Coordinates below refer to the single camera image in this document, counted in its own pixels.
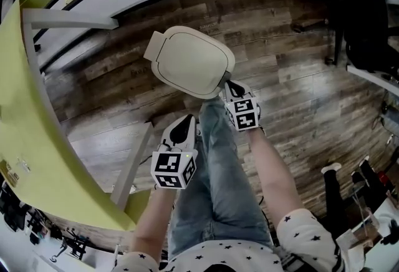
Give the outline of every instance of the star print shirt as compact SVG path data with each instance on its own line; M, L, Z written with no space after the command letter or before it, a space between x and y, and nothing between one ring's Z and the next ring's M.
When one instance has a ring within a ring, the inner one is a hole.
M270 249L244 240L202 242L173 258L165 272L312 272L345 271L339 247L310 211L299 209L277 227L282 245ZM124 255L113 272L156 272L154 258L139 252Z

